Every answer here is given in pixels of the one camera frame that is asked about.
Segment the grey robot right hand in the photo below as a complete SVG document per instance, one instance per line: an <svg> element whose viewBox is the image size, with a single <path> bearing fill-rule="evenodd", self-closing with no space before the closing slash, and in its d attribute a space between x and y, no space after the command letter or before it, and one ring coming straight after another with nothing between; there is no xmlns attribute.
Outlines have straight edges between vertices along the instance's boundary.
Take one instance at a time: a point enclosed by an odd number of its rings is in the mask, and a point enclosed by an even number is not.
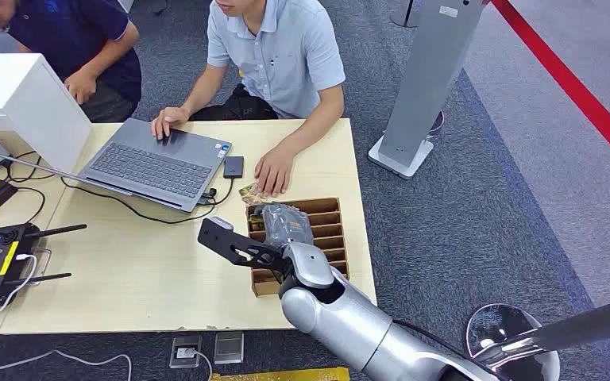
<svg viewBox="0 0 610 381"><path fill-rule="evenodd" d="M260 218L267 245L282 248L291 242L314 244L308 215L294 206L262 203L249 216L255 221Z"/></svg>

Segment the person's hand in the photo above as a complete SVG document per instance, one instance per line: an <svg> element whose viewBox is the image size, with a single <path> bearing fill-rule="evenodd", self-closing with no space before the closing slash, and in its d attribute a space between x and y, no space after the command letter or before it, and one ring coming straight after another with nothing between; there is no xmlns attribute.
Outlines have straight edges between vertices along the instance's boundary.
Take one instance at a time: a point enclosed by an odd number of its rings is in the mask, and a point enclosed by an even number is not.
<svg viewBox="0 0 610 381"><path fill-rule="evenodd" d="M64 80L64 85L77 104L87 102L96 92L97 75L79 69Z"/></svg>

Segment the person's left hand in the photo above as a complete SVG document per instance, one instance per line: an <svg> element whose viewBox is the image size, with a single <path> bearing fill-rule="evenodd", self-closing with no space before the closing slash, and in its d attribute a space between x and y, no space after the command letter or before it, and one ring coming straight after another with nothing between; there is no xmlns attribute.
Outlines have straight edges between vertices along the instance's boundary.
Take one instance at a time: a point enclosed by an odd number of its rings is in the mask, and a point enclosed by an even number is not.
<svg viewBox="0 0 610 381"><path fill-rule="evenodd" d="M255 167L257 192L272 197L285 193L296 155L296 151L282 144L265 153Z"/></svg>

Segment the person's right hand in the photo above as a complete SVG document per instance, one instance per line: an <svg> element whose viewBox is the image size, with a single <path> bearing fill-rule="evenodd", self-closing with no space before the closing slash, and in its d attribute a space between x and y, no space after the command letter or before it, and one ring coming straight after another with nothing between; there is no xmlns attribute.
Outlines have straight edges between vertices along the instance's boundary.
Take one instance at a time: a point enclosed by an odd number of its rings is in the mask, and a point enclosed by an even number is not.
<svg viewBox="0 0 610 381"><path fill-rule="evenodd" d="M157 140L170 137L171 131L179 125L188 122L191 113L184 107L165 107L151 121L150 129Z"/></svg>

